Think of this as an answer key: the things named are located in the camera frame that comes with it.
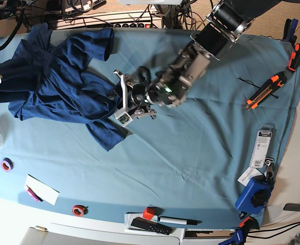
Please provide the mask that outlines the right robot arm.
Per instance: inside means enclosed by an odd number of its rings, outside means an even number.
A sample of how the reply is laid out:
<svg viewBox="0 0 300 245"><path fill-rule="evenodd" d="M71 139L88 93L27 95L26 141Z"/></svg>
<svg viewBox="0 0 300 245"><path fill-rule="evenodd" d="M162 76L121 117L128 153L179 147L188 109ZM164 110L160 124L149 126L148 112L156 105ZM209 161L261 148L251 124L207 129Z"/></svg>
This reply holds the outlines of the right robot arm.
<svg viewBox="0 0 300 245"><path fill-rule="evenodd" d="M26 18L25 11L32 3L33 1L20 0L0 1L0 51L21 32L21 26Z"/></svg>

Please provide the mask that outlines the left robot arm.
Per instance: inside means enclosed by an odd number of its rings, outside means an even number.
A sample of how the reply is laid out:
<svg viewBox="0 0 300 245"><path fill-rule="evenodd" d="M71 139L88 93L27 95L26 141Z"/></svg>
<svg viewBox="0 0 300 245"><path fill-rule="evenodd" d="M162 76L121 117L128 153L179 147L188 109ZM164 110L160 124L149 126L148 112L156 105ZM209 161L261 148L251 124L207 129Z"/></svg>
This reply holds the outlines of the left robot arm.
<svg viewBox="0 0 300 245"><path fill-rule="evenodd" d="M137 107L155 104L178 106L193 83L204 75L213 59L221 57L249 29L255 18L279 1L219 1L205 19L204 28L194 31L191 41L176 59L154 79L135 85L130 101Z"/></svg>

